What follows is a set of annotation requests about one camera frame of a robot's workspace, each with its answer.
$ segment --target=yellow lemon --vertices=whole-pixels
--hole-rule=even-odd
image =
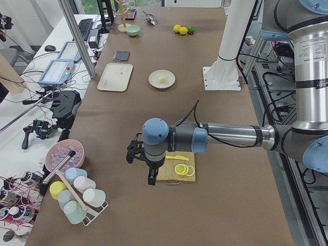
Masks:
[[[178,164],[175,166],[174,171],[178,175],[185,175],[188,173],[188,166],[186,164]]]
[[[180,28],[181,28],[180,25],[175,25],[175,26],[173,27],[173,31],[174,31],[175,33],[178,33],[179,30],[180,30]]]
[[[191,177],[195,175],[195,169],[193,166],[188,166],[188,172],[186,173],[186,176]]]
[[[188,33],[188,28],[187,27],[181,27],[179,30],[179,33],[181,35],[186,35]]]

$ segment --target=mint green bowl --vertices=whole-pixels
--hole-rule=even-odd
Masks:
[[[130,25],[126,27],[126,32],[129,36],[133,37],[139,34],[140,32],[140,27],[137,25]]]

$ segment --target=yellow knife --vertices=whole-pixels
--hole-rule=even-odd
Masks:
[[[188,158],[182,156],[182,155],[175,155],[175,156],[172,156],[172,155],[166,155],[165,156],[165,159],[174,159],[174,160],[189,160]]]

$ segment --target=white desk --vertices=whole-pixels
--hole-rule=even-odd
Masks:
[[[85,18],[93,18],[95,21],[99,19],[98,15],[76,15],[75,16],[77,23],[81,19]],[[97,26],[101,22],[95,22],[94,26]],[[103,34],[100,38],[99,46],[102,47],[107,39],[108,34]],[[71,32],[68,28],[65,18],[63,17],[61,21],[58,23],[56,28],[49,35],[47,40],[41,46],[39,51],[36,53],[35,57],[47,53],[44,48],[46,45],[54,45],[56,47],[56,51],[60,51],[62,46],[66,41],[72,40]],[[93,55],[93,49],[88,49],[90,56]],[[35,61],[31,62],[25,71],[44,71],[49,64],[49,61],[52,59],[56,59],[58,53],[50,53],[49,55],[41,56],[40,58],[36,58]],[[26,86],[30,89],[30,91],[39,91],[39,84],[33,82],[38,81],[41,77],[42,73],[40,72],[30,72],[26,74],[27,76],[22,75],[22,78],[26,81]],[[86,70],[83,62],[76,63],[74,69],[72,71],[72,82],[68,83],[68,88],[65,90],[76,90],[80,93],[81,98],[84,97],[85,91],[88,87],[90,77],[88,76],[88,72]],[[30,105],[23,105],[20,103],[13,103],[10,101],[22,101],[24,99],[30,99],[30,92],[25,90],[21,94],[12,94],[9,93],[6,96],[6,100],[0,104],[0,128],[5,126],[8,122],[14,119],[16,116],[21,114]],[[52,102],[48,102],[46,104],[40,104],[39,106],[45,106],[47,108],[51,107]],[[6,129],[3,133],[0,134],[0,176],[4,178],[12,177],[14,175],[19,174],[23,171],[41,171],[42,167],[45,163],[45,157],[48,150],[57,143],[58,138],[61,134],[59,130],[55,130],[49,139],[41,140],[36,138],[35,133],[31,133],[29,136],[29,146],[28,149],[22,150],[22,142],[25,137],[23,132],[23,128],[27,125],[31,124],[35,118],[40,120],[46,120],[51,122],[49,119],[56,123],[56,119],[52,119],[52,112],[49,109],[42,108],[44,110],[41,111],[39,107],[33,108],[30,112],[16,121],[13,125],[11,125],[8,129]],[[20,228],[18,233],[22,234],[25,231],[28,231],[28,228]],[[0,245],[24,245],[24,243],[19,242],[17,239],[12,240],[10,242],[3,242],[2,236],[6,230],[0,230]]]

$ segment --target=keyboard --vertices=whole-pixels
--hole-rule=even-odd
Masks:
[[[84,41],[88,40],[90,29],[92,28],[93,19],[82,19],[78,24],[78,28],[81,32]]]

